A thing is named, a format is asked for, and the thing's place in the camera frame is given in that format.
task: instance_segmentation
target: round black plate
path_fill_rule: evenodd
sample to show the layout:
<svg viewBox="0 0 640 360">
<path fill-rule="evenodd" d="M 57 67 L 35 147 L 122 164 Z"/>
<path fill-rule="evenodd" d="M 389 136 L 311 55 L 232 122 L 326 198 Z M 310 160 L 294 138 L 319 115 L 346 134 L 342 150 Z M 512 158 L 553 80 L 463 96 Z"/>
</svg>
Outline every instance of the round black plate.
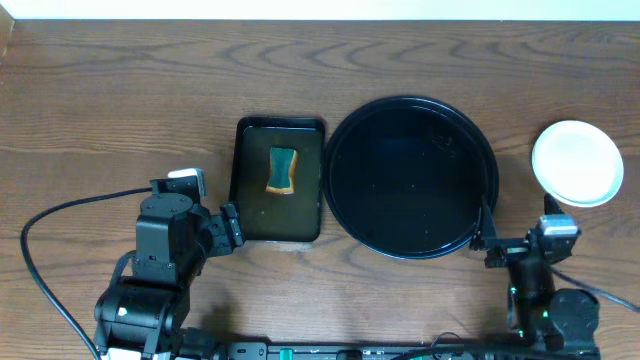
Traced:
<svg viewBox="0 0 640 360">
<path fill-rule="evenodd" d="M 498 198 L 491 146 L 439 101 L 384 98 L 349 115 L 331 137 L 323 187 L 338 222 L 383 254 L 425 259 L 470 239 L 484 195 Z"/>
</svg>

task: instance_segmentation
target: rectangular tray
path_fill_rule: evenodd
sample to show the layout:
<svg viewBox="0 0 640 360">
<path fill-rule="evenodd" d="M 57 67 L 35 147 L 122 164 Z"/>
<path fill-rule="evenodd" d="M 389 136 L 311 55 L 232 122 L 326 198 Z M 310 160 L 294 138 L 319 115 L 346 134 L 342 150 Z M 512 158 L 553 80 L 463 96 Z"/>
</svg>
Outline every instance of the rectangular tray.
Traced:
<svg viewBox="0 0 640 360">
<path fill-rule="evenodd" d="M 325 127 L 317 118 L 245 117 L 238 123 L 229 200 L 247 240 L 310 242 L 320 234 Z M 295 192 L 266 192 L 271 147 L 298 152 Z"/>
</svg>

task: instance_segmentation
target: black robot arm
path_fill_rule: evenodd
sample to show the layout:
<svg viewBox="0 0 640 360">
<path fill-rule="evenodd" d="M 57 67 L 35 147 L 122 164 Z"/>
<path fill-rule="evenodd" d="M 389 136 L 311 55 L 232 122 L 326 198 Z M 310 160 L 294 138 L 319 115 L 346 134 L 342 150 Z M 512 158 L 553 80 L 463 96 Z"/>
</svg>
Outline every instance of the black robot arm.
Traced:
<svg viewBox="0 0 640 360">
<path fill-rule="evenodd" d="M 198 348 L 200 340 L 183 344 L 193 339 L 193 331 L 180 331 L 189 312 L 189 287 L 207 258 L 229 255 L 244 243 L 235 205 L 211 215 L 200 205 L 197 176 L 152 180 L 151 186 L 136 222 L 136 250 L 119 261 L 95 308 L 94 342 L 102 355 L 115 347 L 150 359 Z M 133 274 L 121 276 L 129 258 Z M 205 348 L 201 355 L 213 350 Z"/>
<path fill-rule="evenodd" d="M 545 215 L 524 238 L 497 239 L 486 202 L 473 250 L 486 250 L 487 268 L 507 268 L 509 318 L 517 334 L 499 339 L 536 350 L 599 359 L 594 332 L 598 327 L 598 300 L 584 290 L 556 290 L 551 264 L 571 256 L 580 236 L 573 218 L 549 194 Z"/>
</svg>

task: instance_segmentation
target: white wall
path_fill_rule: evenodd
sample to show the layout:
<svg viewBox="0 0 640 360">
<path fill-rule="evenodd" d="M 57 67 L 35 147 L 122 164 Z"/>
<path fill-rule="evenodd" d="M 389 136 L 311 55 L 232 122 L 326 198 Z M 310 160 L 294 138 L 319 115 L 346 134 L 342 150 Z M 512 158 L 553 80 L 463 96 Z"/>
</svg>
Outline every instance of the white wall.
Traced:
<svg viewBox="0 0 640 360">
<path fill-rule="evenodd" d="M 640 0 L 0 0 L 16 19 L 640 20 Z"/>
</svg>

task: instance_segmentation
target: wooden table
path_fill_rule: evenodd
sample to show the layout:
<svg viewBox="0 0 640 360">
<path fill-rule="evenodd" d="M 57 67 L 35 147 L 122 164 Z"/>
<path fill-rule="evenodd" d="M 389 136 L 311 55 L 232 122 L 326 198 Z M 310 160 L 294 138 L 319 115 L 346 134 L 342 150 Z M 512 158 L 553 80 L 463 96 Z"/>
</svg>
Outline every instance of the wooden table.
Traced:
<svg viewBox="0 0 640 360">
<path fill-rule="evenodd" d="M 26 271 L 18 236 L 52 205 L 204 169 L 227 198 L 247 114 L 322 116 L 331 135 L 388 95 L 449 102 L 485 133 L 500 168 L 496 222 L 523 235 L 542 213 L 536 136 L 582 119 L 620 147 L 620 193 L 565 206 L 584 235 L 559 268 L 640 301 L 640 24 L 528 22 L 19 21 L 0 68 L 0 357 L 86 359 Z M 91 335 L 116 259 L 134 248 L 144 195 L 65 210 L 33 229 L 45 280 Z M 251 243 L 207 263 L 185 326 L 223 340 L 428 343 L 505 329 L 504 270 L 460 250 L 402 261 L 361 246 L 328 207 L 313 244 Z M 565 286 L 558 281 L 558 286 Z M 640 357 L 640 317 L 603 301 L 605 359 Z"/>
</svg>

